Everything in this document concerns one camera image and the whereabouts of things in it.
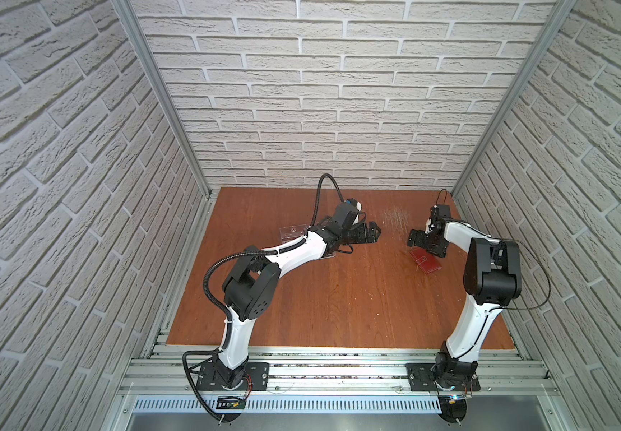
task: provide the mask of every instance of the red wallet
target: red wallet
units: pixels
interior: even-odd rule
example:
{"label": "red wallet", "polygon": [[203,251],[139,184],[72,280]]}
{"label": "red wallet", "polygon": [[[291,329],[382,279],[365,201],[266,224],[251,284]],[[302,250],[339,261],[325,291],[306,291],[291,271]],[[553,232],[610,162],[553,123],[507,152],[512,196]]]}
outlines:
{"label": "red wallet", "polygon": [[416,261],[418,268],[423,270],[426,274],[442,268],[442,265],[435,256],[429,254],[420,247],[414,247],[413,250],[411,250],[411,257]]}

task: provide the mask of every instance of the metal post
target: metal post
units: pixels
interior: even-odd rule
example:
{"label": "metal post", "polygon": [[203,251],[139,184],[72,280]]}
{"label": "metal post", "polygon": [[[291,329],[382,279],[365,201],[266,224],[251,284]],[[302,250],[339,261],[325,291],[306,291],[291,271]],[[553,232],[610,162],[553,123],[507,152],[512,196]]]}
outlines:
{"label": "metal post", "polygon": [[164,116],[167,118],[169,125],[174,131],[177,143],[181,147],[181,151],[184,152],[185,159],[190,167],[191,172],[195,176],[198,188],[205,196],[206,199],[210,198],[211,189],[208,185],[203,170],[198,163],[198,159],[195,157],[193,148],[190,146],[190,140],[185,133],[184,124],[181,123],[181,117],[177,112],[177,108],[174,105],[171,95],[167,89],[167,85],[164,83],[162,74],[157,67],[157,62],[152,55],[152,50],[148,45],[148,39],[145,38],[145,34],[141,29],[138,17],[136,16],[133,6],[130,0],[113,0],[116,9],[116,14],[119,16],[119,21],[124,25],[124,30],[128,36],[128,40],[133,45],[133,49],[136,52],[138,60],[143,65],[145,75],[150,81],[152,90],[154,90],[157,100],[164,110]]}
{"label": "metal post", "polygon": [[495,113],[492,115],[492,119],[487,123],[480,140],[478,140],[473,154],[471,154],[470,159],[461,172],[461,176],[454,185],[452,189],[453,196],[456,197],[459,195],[468,182],[468,179],[473,175],[473,170],[478,164],[478,160],[485,154],[487,146],[492,141],[492,138],[495,137],[495,133],[497,133],[497,128],[502,125],[502,122],[514,107],[516,99],[522,93],[531,76],[533,76],[533,73],[535,73],[536,68],[540,64],[540,60],[543,59],[543,56],[547,52],[547,48],[552,44],[552,40],[555,38],[559,28],[564,24],[564,21],[569,15],[569,12],[573,9],[575,3],[576,0],[557,0],[555,6],[550,11],[550,15],[547,17],[543,29],[530,48],[528,56],[526,56],[519,68],[519,72],[516,73],[512,83],[509,85],[509,88],[507,88],[506,93],[504,93],[497,109],[495,109]]}

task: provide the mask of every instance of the white brick wall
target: white brick wall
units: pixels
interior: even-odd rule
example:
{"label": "white brick wall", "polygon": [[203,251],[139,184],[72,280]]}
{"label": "white brick wall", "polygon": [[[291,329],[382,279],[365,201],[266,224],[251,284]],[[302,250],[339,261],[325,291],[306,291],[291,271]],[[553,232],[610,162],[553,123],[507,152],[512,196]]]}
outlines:
{"label": "white brick wall", "polygon": [[[579,427],[621,430],[621,2],[578,1],[458,203],[539,254],[552,298],[509,317]],[[547,285],[524,266],[532,306]]]}
{"label": "white brick wall", "polygon": [[552,7],[132,1],[214,189],[451,188]]}
{"label": "white brick wall", "polygon": [[111,1],[0,1],[0,430],[96,430],[201,195]]}

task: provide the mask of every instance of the brick wall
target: brick wall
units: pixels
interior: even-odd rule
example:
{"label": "brick wall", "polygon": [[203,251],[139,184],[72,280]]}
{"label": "brick wall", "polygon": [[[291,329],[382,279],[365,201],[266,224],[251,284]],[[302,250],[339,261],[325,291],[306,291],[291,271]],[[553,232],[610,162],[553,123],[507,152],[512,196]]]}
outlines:
{"label": "brick wall", "polygon": [[451,188],[551,1],[133,0],[208,183]]}
{"label": "brick wall", "polygon": [[200,202],[110,1],[0,1],[0,430],[99,429]]}
{"label": "brick wall", "polygon": [[[578,425],[621,429],[621,1],[579,0],[458,203],[538,254],[552,298],[509,317]],[[523,254],[532,306],[547,285]]]}

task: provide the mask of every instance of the wooden table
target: wooden table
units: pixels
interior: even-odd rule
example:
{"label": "wooden table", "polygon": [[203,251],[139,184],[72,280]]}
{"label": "wooden table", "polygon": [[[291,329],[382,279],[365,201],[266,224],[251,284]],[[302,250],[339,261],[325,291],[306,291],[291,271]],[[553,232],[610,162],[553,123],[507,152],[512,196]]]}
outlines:
{"label": "wooden table", "polygon": [[[415,265],[406,246],[413,228],[425,228],[437,192],[343,190],[363,204],[382,235],[376,244],[354,246],[353,254],[306,263],[282,277],[272,305],[256,322],[252,346],[346,348],[439,348],[456,325],[466,293],[461,284],[466,254],[450,246],[442,269],[429,275]],[[447,201],[453,206],[450,197]],[[334,190],[323,190],[318,220],[334,213]],[[249,245],[281,243],[279,229],[309,223],[315,190],[223,188],[215,204],[193,271],[169,332],[168,344],[217,345],[224,314],[202,289],[205,271],[221,257]],[[459,217],[455,208],[453,217]],[[211,278],[221,284],[233,262]],[[501,318],[483,347],[513,349]]]}

